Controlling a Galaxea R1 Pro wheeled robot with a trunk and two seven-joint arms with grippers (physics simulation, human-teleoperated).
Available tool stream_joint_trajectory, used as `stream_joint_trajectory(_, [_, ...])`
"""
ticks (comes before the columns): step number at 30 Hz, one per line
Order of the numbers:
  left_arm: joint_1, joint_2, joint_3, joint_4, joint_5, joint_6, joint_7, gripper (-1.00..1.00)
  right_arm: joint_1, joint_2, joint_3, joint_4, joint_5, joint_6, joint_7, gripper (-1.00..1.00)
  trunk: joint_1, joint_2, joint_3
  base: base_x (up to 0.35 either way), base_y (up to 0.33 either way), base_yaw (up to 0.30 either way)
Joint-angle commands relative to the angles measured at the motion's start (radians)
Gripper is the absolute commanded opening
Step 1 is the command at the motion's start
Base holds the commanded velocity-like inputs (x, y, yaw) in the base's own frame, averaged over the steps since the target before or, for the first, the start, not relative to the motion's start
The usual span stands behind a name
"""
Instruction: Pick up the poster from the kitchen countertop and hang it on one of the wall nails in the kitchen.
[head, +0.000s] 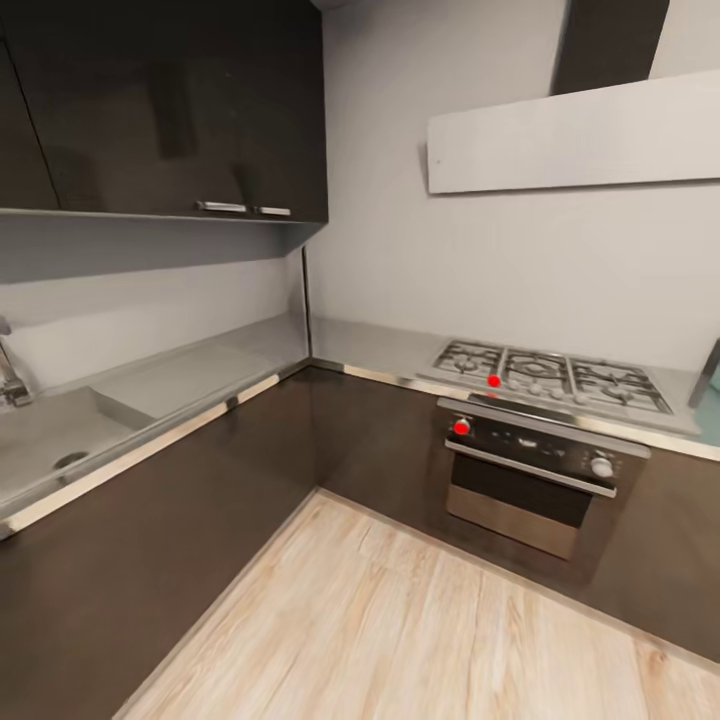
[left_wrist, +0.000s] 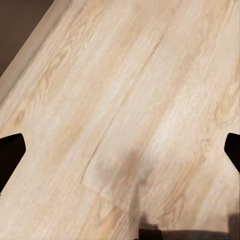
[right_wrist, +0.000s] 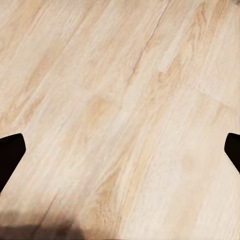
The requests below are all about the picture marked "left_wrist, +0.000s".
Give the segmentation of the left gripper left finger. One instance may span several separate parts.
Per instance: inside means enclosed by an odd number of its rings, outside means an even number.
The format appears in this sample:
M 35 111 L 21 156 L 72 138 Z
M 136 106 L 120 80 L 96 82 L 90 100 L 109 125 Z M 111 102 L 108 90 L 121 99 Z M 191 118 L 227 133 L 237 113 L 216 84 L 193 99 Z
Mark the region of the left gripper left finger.
M 0 138 L 0 193 L 26 153 L 22 133 Z

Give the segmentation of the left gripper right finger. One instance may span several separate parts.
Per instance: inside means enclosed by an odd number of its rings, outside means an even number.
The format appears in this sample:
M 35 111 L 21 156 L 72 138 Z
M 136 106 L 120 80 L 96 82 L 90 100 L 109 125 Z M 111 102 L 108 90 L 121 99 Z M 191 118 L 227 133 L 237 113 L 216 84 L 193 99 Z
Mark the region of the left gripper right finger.
M 224 151 L 240 173 L 240 135 L 239 134 L 229 133 L 227 135 L 225 145 L 224 145 Z

